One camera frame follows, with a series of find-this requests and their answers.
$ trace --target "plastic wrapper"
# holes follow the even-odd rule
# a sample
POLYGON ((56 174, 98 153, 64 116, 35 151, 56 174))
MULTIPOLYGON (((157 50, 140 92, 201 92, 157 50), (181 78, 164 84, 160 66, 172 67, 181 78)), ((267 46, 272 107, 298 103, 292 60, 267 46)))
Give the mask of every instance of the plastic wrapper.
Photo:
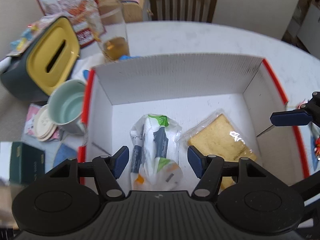
POLYGON ((104 26, 101 22, 98 7, 96 7, 94 10, 92 10, 92 12, 87 13, 84 16, 84 18, 87 21, 87 24, 91 30, 93 38, 95 39, 95 41, 97 41, 100 50, 103 52, 104 51, 103 42, 100 39, 100 35, 105 33, 106 31, 105 31, 104 26))
POLYGON ((70 20, 83 48, 94 41, 85 15, 95 13, 98 0, 37 0, 45 15, 63 13, 70 20))
MULTIPOLYGON (((308 103, 308 100, 303 100, 297 105, 296 109, 300 109, 300 106, 306 103, 308 103)), ((312 122, 308 124, 308 128, 310 131, 311 148, 307 147, 307 151, 308 155, 311 156, 313 170, 318 171, 320 170, 318 168, 320 162, 320 128, 312 122)))
POLYGON ((130 131, 132 190, 168 191, 182 179, 178 166, 181 127, 165 115, 146 114, 130 131))
MULTIPOLYGON (((227 162, 237 162, 241 157, 256 161, 256 155, 244 141, 238 129, 230 123, 221 110, 216 111, 196 127, 181 136, 179 142, 187 147, 195 146, 203 155, 210 154, 222 157, 227 162)), ((224 177, 221 189, 234 184, 231 177, 224 177)))
POLYGON ((28 28, 21 33, 19 40, 10 43, 12 51, 7 56, 19 56, 29 48, 30 44, 43 33, 45 28, 51 25, 56 19, 63 16, 63 13, 43 16, 40 20, 30 24, 28 28))

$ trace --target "drinking glass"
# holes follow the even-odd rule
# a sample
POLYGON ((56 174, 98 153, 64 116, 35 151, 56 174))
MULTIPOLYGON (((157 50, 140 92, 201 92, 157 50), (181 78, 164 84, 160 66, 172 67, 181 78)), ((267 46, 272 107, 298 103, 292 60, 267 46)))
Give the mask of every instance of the drinking glass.
POLYGON ((101 23, 105 33, 98 39, 99 47, 108 61, 129 56, 129 45, 123 7, 120 2, 105 4, 99 7, 101 23))

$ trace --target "green label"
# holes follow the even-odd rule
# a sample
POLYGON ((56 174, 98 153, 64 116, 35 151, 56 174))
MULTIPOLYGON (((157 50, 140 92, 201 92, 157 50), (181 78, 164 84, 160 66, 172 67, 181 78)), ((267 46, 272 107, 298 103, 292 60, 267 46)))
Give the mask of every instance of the green label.
POLYGON ((160 158, 160 159, 159 159, 159 163, 158 163, 157 172, 159 172, 159 170, 161 170, 161 169, 162 169, 164 166, 166 166, 169 162, 170 162, 169 159, 160 158))
POLYGON ((168 118, 165 115, 154 116, 154 115, 148 114, 148 116, 151 118, 156 118, 158 120, 159 125, 163 125, 165 127, 169 125, 168 118))

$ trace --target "light green mug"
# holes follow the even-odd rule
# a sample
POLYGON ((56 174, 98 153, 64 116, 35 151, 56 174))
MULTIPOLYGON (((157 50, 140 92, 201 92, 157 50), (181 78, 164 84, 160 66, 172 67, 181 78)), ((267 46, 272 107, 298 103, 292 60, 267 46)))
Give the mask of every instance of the light green mug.
POLYGON ((84 135, 81 123, 85 83, 71 79, 61 84, 49 97, 48 112, 50 119, 63 130, 84 135))

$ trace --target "amber liquid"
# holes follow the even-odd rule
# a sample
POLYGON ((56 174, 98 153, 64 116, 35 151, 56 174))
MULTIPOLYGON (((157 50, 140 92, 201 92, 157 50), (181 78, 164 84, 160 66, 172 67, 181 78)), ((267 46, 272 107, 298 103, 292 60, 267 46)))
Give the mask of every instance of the amber liquid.
POLYGON ((107 58, 117 60, 123 55, 129 56, 129 46, 124 37, 115 37, 103 44, 107 58))

